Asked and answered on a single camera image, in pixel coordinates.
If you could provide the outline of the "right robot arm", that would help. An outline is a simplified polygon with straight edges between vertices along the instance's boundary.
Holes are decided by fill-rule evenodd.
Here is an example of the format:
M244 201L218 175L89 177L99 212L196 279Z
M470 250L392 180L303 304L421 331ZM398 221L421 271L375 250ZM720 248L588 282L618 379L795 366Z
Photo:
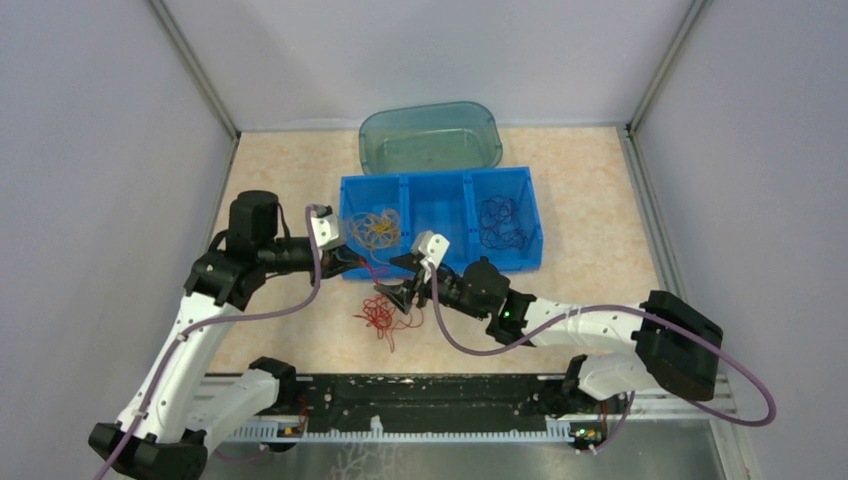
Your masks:
M620 393L662 388L684 400L714 397L722 329L671 292L653 290L635 305L576 305L520 293L487 258L457 273L447 265L431 272L419 255L392 259L413 272L376 291L404 313L431 302L487 321L499 353L519 346L584 347L574 357L563 398L576 412Z

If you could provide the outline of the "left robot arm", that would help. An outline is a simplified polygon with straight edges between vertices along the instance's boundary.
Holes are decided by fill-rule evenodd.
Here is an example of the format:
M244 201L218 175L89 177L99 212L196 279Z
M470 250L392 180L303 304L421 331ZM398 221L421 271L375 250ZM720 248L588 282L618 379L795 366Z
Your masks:
M262 357L200 407L197 390L224 337L253 320L247 306L268 280L305 273L313 291L325 279L363 268L329 206L310 205L307 233L292 235L279 198L249 190L231 203L229 221L193 263L177 316L141 386L117 419L95 425L90 447L98 476L196 479L217 448L252 416L273 411L305 417L296 369Z

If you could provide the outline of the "blue three-compartment bin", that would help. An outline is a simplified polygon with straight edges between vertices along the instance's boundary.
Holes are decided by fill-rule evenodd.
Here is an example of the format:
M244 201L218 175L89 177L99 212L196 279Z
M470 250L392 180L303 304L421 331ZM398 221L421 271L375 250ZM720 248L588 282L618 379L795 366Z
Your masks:
M539 269L544 235L527 167L347 176L340 214L349 246L384 279L406 278L392 257L425 230L450 241L461 272L487 257L502 272Z

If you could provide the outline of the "teal translucent plastic tub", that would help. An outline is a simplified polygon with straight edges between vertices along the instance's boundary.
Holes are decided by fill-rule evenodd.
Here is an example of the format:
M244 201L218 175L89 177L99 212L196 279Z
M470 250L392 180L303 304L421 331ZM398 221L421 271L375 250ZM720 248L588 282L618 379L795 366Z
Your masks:
M374 113L358 131L365 175L494 168L503 143L493 113L473 101Z

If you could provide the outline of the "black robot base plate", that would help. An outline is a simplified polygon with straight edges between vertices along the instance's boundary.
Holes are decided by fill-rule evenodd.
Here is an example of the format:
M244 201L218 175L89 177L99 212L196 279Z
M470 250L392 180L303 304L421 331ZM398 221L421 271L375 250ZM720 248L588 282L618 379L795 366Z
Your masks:
M364 433L373 419L398 434L541 433L550 420L623 412L567 388L559 374L314 374L284 388L264 414L293 416L309 433Z

